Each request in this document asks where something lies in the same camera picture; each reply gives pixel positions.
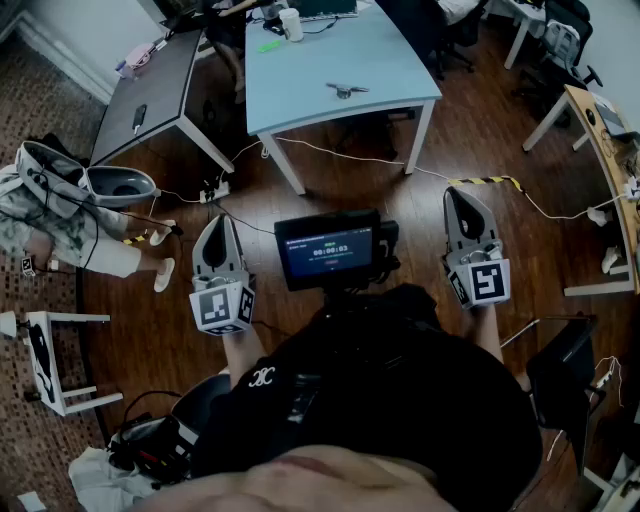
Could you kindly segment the small metal object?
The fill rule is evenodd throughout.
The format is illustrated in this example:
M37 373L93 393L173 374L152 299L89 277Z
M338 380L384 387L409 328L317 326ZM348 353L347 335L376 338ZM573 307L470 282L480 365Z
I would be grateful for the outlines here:
M334 89L336 91L337 97L340 99L348 99L352 96L353 93L367 93L369 91L368 88L364 87L349 86L336 83L327 83L326 86Z

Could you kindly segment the black monitor mount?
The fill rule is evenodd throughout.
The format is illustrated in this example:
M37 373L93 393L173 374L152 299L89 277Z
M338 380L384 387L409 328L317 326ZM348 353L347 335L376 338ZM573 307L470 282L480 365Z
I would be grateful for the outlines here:
M399 225L395 220L383 221L379 231L380 239L378 246L379 269L374 281L377 284L385 282L390 274L400 267L400 261L395 255L395 248L399 238Z

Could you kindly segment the white power strip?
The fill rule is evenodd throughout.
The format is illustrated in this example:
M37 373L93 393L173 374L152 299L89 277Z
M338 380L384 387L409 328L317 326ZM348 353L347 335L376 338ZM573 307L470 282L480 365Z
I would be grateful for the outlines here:
M204 183L204 188L200 191L199 202L201 204L207 204L213 201L217 201L230 194L230 186L227 181L220 181L216 186Z
M596 364L595 370L599 371L601 368L604 369L604 373L596 381L595 389L597 391L602 390L609 381L611 381L613 378L616 378L618 404L620 407L623 407L622 393L621 393L622 384L623 384L623 375L622 375L622 365L619 359L616 356L608 356L608 357L601 358Z

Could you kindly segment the black folding chair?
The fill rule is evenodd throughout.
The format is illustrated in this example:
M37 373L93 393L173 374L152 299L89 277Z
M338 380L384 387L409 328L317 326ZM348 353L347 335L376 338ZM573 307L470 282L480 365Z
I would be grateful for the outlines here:
M590 417L606 397L592 384L596 365L591 335L597 317L578 313L545 319L566 325L528 361L530 395L539 426L567 435L577 473L583 475Z

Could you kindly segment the small black monitor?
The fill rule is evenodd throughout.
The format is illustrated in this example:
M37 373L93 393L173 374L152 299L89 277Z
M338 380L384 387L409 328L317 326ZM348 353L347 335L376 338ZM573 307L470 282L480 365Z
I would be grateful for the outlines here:
M279 221L274 235L291 291L346 288L370 276L381 219L375 209Z

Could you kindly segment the wooden desk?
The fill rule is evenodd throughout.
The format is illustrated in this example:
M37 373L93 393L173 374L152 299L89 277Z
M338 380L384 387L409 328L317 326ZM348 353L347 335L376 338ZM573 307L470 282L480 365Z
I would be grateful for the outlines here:
M564 92L555 102L551 110L536 126L533 132L522 144L522 150L529 152L540 139L549 131L560 114L571 110L580 122L583 135L574 146L580 148L584 143L591 144L606 178L607 185L614 201L614 211L622 235L621 254L622 263L610 269L612 276L619 279L601 284L567 287L563 293L567 297L604 295L621 292L640 294L640 268L636 258L638 254L638 232L640 231L640 217L636 210L637 202L625 195L625 184L629 175L615 160L615 155L621 148L616 141L610 145L605 143L602 134L605 130L604 121L596 117L593 122L588 120L587 112L596 110L597 102L593 93L588 90L566 85Z

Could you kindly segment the person's right forearm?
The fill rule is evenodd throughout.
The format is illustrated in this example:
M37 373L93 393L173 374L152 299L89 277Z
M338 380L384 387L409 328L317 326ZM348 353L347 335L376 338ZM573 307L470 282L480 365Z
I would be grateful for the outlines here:
M473 373L484 385L505 384L504 363L494 305L479 306L465 313L464 338L472 345Z

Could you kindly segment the white stool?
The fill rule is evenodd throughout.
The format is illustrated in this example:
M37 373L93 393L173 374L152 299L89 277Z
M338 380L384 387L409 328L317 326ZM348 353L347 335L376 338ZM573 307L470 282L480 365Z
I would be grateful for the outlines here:
M72 405L67 401L97 391L96 386L63 391L57 371L53 347L53 323L108 323L109 315L91 315L78 313L51 313L46 311L29 312L26 315L28 341L32 370L40 394L40 401L60 416L67 416L98 408L123 399L122 393L91 398Z

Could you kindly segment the black office chair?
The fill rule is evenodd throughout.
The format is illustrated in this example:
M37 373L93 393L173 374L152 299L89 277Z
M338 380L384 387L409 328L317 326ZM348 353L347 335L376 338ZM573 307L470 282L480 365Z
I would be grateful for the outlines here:
M593 34L586 5L581 0L546 0L545 12L546 25L541 38L544 55L534 68L538 74L522 70L520 78L531 86L513 89L511 95L535 96L543 103L554 103L563 94L565 85L587 90L587 85L595 82L602 87L602 80L591 66L587 66L586 76L581 76L577 68Z

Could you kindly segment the person's left forearm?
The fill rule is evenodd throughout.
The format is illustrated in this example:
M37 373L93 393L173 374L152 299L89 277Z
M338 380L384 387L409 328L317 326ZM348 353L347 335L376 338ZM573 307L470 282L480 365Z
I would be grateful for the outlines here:
M252 378L250 387L262 387L272 383L273 379L269 373L274 370L273 367L256 368L258 362L266 356L266 352L253 326L243 331L224 334L222 341L231 389L234 389L247 373Z

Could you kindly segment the pink item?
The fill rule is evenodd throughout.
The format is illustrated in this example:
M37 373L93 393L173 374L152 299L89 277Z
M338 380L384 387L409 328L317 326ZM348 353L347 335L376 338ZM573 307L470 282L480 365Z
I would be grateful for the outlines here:
M152 52L156 49L154 43L143 43L136 46L125 58L131 69L137 69L149 62Z

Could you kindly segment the dark grey table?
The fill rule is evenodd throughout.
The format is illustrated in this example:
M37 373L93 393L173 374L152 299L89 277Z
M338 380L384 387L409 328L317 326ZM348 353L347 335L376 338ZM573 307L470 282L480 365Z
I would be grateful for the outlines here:
M174 126L203 150L224 172L234 165L186 114L186 102L201 39L199 30L172 36L137 72L136 80L119 81L104 113L90 161L101 165L133 146ZM147 105L144 123L134 135L136 108Z

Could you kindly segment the yellow black striped tape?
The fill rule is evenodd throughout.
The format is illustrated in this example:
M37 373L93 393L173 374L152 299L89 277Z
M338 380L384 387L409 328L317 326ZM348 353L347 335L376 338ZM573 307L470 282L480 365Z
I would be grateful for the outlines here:
M521 186L521 184L513 177L510 176L489 176L489 177L474 177L474 178L459 178L459 179L449 179L447 183L450 186L463 186L466 184L473 185L488 185L488 184L500 184L500 183L511 183L515 189L525 194L526 190Z

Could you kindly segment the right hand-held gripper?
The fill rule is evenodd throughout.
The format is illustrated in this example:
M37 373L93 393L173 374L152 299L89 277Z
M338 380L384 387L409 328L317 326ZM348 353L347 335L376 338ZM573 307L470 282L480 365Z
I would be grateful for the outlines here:
M510 261L503 257L491 210L456 187L446 189L443 205L452 251L445 255L443 266L461 307L471 309L509 300Z

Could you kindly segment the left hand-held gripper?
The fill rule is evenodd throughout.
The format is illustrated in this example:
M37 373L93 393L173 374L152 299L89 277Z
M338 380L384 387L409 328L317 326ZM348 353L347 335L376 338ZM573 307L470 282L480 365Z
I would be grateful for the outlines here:
M228 214L216 216L203 229L192 251L192 266L194 292L189 300L198 330L214 336L248 330L255 292L235 222ZM220 266L234 272L205 275Z

